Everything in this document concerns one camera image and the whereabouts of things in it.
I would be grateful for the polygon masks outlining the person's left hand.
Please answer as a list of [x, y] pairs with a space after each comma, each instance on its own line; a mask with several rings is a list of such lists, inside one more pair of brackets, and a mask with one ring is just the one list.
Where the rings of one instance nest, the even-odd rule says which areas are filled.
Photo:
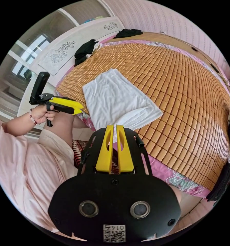
[[49, 119], [50, 121], [54, 119], [56, 112], [47, 110], [46, 105], [38, 105], [30, 110], [30, 118], [35, 125], [42, 124]]

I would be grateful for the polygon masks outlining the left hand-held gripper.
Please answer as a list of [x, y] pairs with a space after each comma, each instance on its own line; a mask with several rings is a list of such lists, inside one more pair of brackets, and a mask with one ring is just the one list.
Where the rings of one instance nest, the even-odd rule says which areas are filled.
[[[46, 105], [47, 110], [51, 110], [56, 113], [63, 112], [71, 115], [81, 114], [82, 109], [84, 108], [81, 103], [75, 100], [69, 99], [67, 97], [54, 96], [50, 93], [31, 93], [29, 103], [35, 106]], [[52, 121], [49, 119], [47, 119], [46, 123], [49, 127], [53, 126]]]

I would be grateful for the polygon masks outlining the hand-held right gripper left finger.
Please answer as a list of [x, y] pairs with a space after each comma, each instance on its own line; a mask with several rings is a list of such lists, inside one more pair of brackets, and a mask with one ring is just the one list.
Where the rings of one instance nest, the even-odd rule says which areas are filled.
[[96, 163], [96, 171], [98, 172], [111, 172], [112, 169], [112, 156], [113, 147], [110, 147], [110, 143], [113, 143], [114, 126], [107, 125], [104, 130], [101, 148]]

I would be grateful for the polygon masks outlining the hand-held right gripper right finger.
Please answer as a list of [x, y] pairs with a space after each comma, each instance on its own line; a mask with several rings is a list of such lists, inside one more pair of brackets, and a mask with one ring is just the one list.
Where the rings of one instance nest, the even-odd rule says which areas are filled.
[[133, 172], [131, 148], [134, 145], [135, 136], [131, 129], [124, 128], [122, 125], [116, 125], [116, 135], [119, 173]]

